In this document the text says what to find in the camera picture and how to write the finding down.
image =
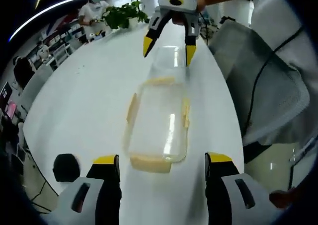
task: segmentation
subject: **white table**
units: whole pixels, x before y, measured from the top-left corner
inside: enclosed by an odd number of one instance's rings
[[[226,82],[200,38],[189,68],[191,102],[186,159],[169,174],[134,170],[122,150],[127,110],[148,76],[155,48],[184,45],[184,27],[171,22],[144,59],[148,28],[114,33],[80,47],[53,73],[36,97],[24,135],[41,172],[59,194],[52,168],[58,154],[79,158],[81,176],[100,156],[119,154],[122,200],[120,224],[207,224],[204,153],[230,156],[243,172],[239,123]]]

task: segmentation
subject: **potted plant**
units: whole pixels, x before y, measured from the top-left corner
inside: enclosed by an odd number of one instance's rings
[[[147,14],[139,10],[140,1],[127,3],[121,7],[109,6],[102,19],[111,29],[129,28],[137,22],[149,23]]]

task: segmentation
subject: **white shirt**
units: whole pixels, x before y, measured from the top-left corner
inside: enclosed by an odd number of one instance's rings
[[[98,3],[88,2],[80,9],[79,16],[84,16],[85,22],[90,22],[91,20],[100,20],[103,12],[108,6],[109,4],[104,0],[101,0]],[[87,39],[89,38],[90,33],[96,34],[99,33],[101,30],[107,30],[105,22],[97,23],[92,26],[84,26],[84,31]]]
[[[47,57],[49,57],[50,52],[49,52],[49,47],[47,45],[42,45],[37,53],[37,55],[41,58],[41,59],[46,59]]]
[[[253,0],[252,29],[272,50],[292,36],[301,22],[285,0]],[[294,132],[300,142],[318,126],[318,62],[312,43],[305,31],[276,53],[286,64],[301,73],[310,94],[309,106],[296,118]]]

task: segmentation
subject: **plastic food container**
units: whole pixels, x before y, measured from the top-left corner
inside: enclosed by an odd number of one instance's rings
[[[167,53],[176,51],[179,48],[161,48],[157,58],[165,55],[169,61]],[[133,168],[169,173],[172,163],[186,157],[190,104],[184,84],[185,65],[173,58],[175,70],[168,64],[160,68],[160,61],[161,58],[155,61],[150,79],[133,95],[127,114],[124,150]]]

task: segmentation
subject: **person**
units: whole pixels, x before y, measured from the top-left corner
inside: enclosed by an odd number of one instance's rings
[[[99,2],[88,0],[88,2],[80,9],[79,24],[84,27],[87,40],[90,39],[91,34],[102,33],[102,36],[105,36],[105,32],[108,31],[108,27],[105,22],[97,23],[96,21],[101,20],[102,14],[108,6],[109,4],[104,0]]]
[[[49,51],[49,47],[44,44],[42,41],[40,41],[38,44],[38,53],[37,55],[39,56],[39,58],[43,61],[45,59],[47,59],[50,56],[50,51]]]
[[[4,113],[1,117],[1,125],[3,128],[2,136],[6,142],[10,142],[13,147],[19,143],[19,127],[12,123],[9,116]]]
[[[224,1],[228,0],[197,0],[197,10],[202,11],[207,5]],[[300,20],[298,15],[301,16],[303,13],[301,11],[304,10],[299,7],[295,13],[287,0],[253,0],[253,2],[251,28],[272,50],[303,27],[301,20],[304,19]],[[178,15],[175,15],[172,21],[175,24],[181,23]],[[309,92],[308,107],[293,119],[291,130],[283,136],[286,140],[303,143],[318,127],[318,113],[316,112],[318,107],[318,62],[306,29],[276,52],[276,55],[287,65],[294,66],[300,72]]]
[[[28,84],[32,76],[34,75],[34,71],[32,70],[31,64],[27,58],[23,58],[21,56],[16,56],[13,58],[13,73],[15,79],[19,86],[24,89]]]

